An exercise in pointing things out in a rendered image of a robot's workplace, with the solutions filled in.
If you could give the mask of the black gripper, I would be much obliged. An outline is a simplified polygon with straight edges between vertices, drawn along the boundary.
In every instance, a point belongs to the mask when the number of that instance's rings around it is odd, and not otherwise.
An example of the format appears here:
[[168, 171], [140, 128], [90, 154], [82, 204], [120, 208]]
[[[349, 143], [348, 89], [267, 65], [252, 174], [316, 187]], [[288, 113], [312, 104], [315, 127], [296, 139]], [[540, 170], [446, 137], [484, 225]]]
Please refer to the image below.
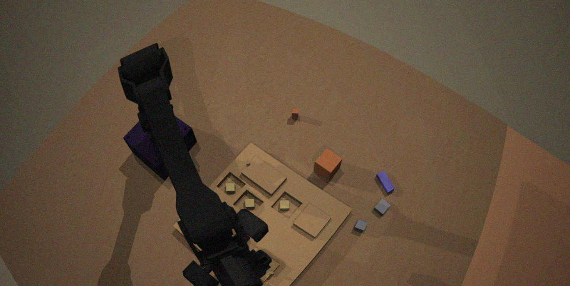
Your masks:
[[[237, 213], [240, 219], [241, 225], [243, 226], [245, 233], [248, 235], [245, 237], [245, 241], [248, 242], [250, 237], [254, 239], [255, 242], [259, 242], [265, 234], [268, 233], [268, 225], [259, 219], [254, 213], [247, 209], [241, 209]], [[205, 268], [197, 262], [192, 261], [184, 270], [183, 277], [185, 277], [194, 286], [218, 286], [219, 281], [211, 276], [211, 264], [205, 266]], [[203, 269], [202, 269], [203, 268]]]

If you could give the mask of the tan puzzle board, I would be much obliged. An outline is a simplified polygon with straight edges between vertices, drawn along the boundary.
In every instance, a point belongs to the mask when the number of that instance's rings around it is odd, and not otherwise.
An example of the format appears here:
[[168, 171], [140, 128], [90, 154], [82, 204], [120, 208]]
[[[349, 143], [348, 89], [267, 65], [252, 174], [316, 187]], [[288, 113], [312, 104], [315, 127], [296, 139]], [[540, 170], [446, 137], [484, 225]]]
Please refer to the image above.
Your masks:
[[[236, 192], [227, 192], [226, 183], [235, 183]], [[272, 259], [262, 286], [291, 286], [352, 211], [252, 143], [208, 188], [236, 213], [247, 209], [268, 225], [258, 243], [247, 242]], [[245, 208], [245, 199], [255, 207]], [[280, 200], [289, 200], [289, 210]]]

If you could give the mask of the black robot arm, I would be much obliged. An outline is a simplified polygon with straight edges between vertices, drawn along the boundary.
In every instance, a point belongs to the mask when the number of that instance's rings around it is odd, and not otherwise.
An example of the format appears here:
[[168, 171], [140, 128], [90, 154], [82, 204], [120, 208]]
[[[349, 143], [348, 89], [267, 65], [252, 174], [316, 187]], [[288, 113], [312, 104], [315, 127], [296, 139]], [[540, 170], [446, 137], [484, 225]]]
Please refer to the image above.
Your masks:
[[177, 223], [194, 255], [202, 266], [211, 264], [221, 286], [262, 286], [260, 278], [272, 259], [264, 251], [249, 250], [234, 208], [202, 183], [170, 104], [173, 76], [164, 47], [152, 44], [120, 62], [124, 94], [137, 103], [141, 127], [159, 151], [176, 191]]

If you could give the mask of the blue rectangular block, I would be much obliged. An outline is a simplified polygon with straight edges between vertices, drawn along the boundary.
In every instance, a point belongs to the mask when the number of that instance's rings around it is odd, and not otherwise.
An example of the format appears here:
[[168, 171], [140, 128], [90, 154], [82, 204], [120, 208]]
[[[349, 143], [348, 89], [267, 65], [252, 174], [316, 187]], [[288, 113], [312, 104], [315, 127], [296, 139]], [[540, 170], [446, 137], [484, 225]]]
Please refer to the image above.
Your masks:
[[378, 178], [379, 182], [382, 184], [383, 189], [386, 193], [390, 193], [394, 190], [394, 186], [390, 182], [390, 179], [387, 177], [386, 172], [383, 170], [379, 172], [376, 177]]

